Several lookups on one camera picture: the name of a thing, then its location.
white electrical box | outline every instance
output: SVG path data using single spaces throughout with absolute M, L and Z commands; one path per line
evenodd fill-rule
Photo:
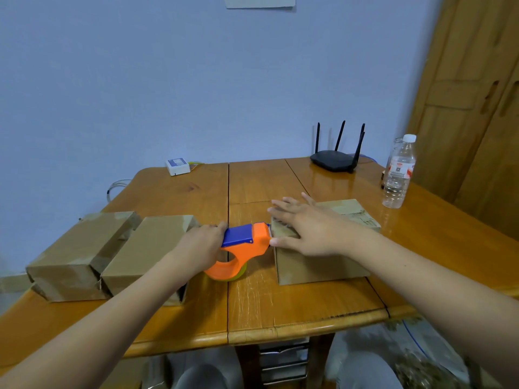
M 167 160 L 165 165 L 168 167 L 171 176 L 182 175 L 183 173 L 191 172 L 189 164 L 183 158 L 175 158 L 174 160 Z

wifi router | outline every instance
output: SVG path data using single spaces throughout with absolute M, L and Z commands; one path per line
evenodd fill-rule
M 342 122 L 341 131 L 339 132 L 339 137 L 337 138 L 337 144 L 335 144 L 335 150 L 319 151 L 319 130 L 321 129 L 321 123 L 317 123 L 317 136 L 315 137 L 315 153 L 310 156 L 310 159 L 315 165 L 329 170 L 330 172 L 354 172 L 354 169 L 357 167 L 357 163 L 359 162 L 360 146 L 362 144 L 362 139 L 364 138 L 364 126 L 366 124 L 362 124 L 362 128 L 360 130 L 359 144 L 357 146 L 357 151 L 355 152 L 354 156 L 350 156 L 349 154 L 344 154 L 338 151 L 339 142 L 341 141 L 342 131 L 344 129 L 344 124 L 346 124 L 346 120 Z

router antenna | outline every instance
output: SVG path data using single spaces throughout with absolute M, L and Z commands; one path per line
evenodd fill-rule
M 321 123 L 317 123 L 317 136 L 315 137 L 315 152 L 319 149 L 319 130 L 321 129 Z
M 344 120 L 342 122 L 341 130 L 339 131 L 339 137 L 337 138 L 337 143 L 335 144 L 335 151 L 337 151 L 339 149 L 339 142 L 341 141 L 342 130 L 344 129 L 344 124 L 346 124 L 346 120 Z
M 355 152 L 355 156 L 354 156 L 354 164 L 355 165 L 359 162 L 360 146 L 362 144 L 362 139 L 364 139 L 364 126 L 365 125 L 366 124 L 362 124 L 362 128 L 360 129 L 359 145 L 357 146 L 357 151 Z

light blue wall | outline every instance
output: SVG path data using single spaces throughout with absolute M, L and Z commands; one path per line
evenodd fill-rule
M 166 158 L 306 156 L 312 126 L 385 162 L 440 0 L 0 0 L 0 260 L 21 271 Z

white bottle cap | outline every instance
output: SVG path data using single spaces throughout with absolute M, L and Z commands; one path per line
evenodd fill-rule
M 413 134 L 405 134 L 404 138 L 402 139 L 406 143 L 414 143 L 416 142 L 416 135 Z

